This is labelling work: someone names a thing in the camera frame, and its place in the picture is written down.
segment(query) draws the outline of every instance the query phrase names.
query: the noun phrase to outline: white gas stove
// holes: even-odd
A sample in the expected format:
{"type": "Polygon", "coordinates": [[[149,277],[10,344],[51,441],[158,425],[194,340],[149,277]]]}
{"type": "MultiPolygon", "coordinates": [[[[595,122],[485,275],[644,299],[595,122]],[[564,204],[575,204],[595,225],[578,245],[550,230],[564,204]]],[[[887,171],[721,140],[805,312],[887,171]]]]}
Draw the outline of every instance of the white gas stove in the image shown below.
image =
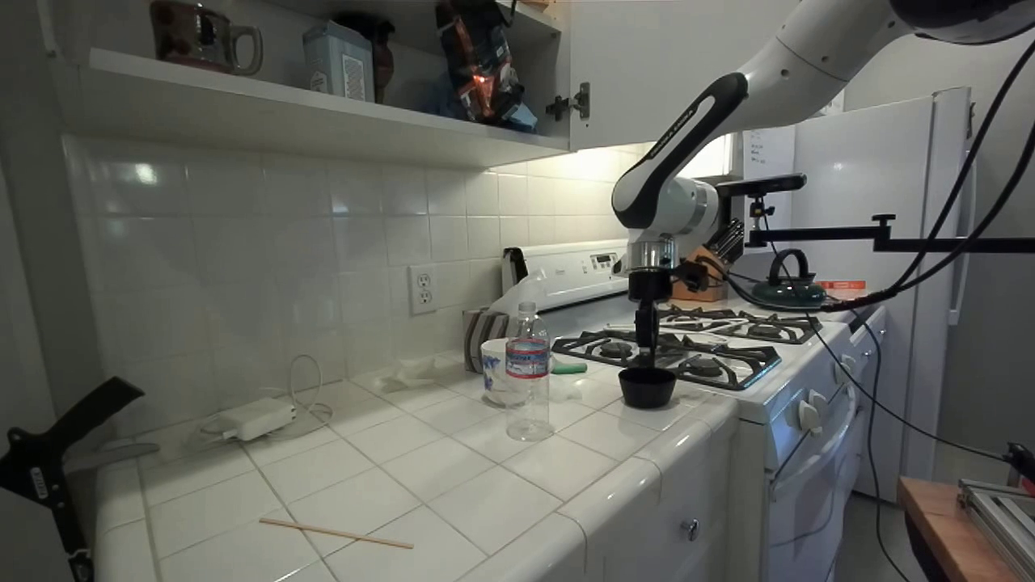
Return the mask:
{"type": "MultiPolygon", "coordinates": [[[[534,299],[553,351],[589,363],[593,378],[608,383],[599,385],[606,391],[622,391],[617,373],[644,358],[634,303],[616,275],[622,251],[622,239],[503,251],[509,295],[534,299]]],[[[832,568],[851,492],[835,492],[835,482],[855,482],[859,467],[865,407],[844,373],[865,374],[865,344],[835,314],[770,314],[746,302],[660,307],[654,364],[678,378],[677,393],[737,401],[735,580],[810,580],[832,568]]]]}

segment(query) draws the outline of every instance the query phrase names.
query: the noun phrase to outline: white tile countertop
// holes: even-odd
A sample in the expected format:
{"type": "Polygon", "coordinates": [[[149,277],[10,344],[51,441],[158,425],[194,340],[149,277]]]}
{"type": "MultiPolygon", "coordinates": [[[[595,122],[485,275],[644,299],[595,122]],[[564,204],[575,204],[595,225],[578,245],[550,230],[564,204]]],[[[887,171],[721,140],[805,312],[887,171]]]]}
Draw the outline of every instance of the white tile countertop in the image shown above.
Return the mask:
{"type": "Polygon", "coordinates": [[[735,430],[735,401],[715,391],[677,389],[662,411],[623,407],[616,368],[602,364],[553,374],[557,438],[542,442],[511,441],[513,411],[482,404],[479,378],[436,389],[351,383],[305,401],[321,404],[317,414],[252,442],[183,425],[142,438],[158,442],[156,455],[107,467],[97,475],[97,580],[593,580],[593,532],[623,506],[654,506],[672,463],[735,430]]]}

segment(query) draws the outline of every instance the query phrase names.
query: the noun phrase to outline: wooden stick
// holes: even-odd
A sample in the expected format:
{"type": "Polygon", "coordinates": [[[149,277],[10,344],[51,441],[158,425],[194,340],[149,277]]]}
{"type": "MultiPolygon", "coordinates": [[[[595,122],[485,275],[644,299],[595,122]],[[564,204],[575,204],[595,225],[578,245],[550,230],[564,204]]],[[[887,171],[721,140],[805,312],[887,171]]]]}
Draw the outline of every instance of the wooden stick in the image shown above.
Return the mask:
{"type": "Polygon", "coordinates": [[[381,539],[381,537],[356,537],[356,532],[345,532],[345,529],[307,527],[307,525],[291,525],[291,521],[274,521],[274,518],[259,518],[259,525],[305,529],[305,532],[324,532],[324,537],[343,537],[343,539],[356,539],[356,543],[413,551],[413,543],[397,543],[397,539],[381,539]]]}

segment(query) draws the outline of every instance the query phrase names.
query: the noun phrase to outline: bottle on shelf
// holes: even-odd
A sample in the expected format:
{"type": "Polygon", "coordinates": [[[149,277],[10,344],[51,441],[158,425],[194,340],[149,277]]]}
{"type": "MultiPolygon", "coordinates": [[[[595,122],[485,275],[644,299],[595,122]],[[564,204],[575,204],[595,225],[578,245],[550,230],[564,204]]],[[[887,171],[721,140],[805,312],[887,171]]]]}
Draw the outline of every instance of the bottle on shelf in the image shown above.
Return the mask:
{"type": "Polygon", "coordinates": [[[516,331],[509,336],[503,373],[509,385],[520,393],[520,411],[509,425],[509,438],[513,441],[545,441],[553,438],[550,425],[550,340],[537,328],[537,303],[516,303],[516,331]]]}

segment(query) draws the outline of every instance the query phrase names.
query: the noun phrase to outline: electrical outlet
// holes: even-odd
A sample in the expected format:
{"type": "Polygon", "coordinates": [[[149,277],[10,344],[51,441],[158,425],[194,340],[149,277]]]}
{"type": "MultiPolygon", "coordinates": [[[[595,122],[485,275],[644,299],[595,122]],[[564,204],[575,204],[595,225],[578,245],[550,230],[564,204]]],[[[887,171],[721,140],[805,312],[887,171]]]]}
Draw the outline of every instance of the electrical outlet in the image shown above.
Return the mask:
{"type": "Polygon", "coordinates": [[[410,314],[432,314],[439,307],[436,291],[432,264],[410,264],[410,314]]]}

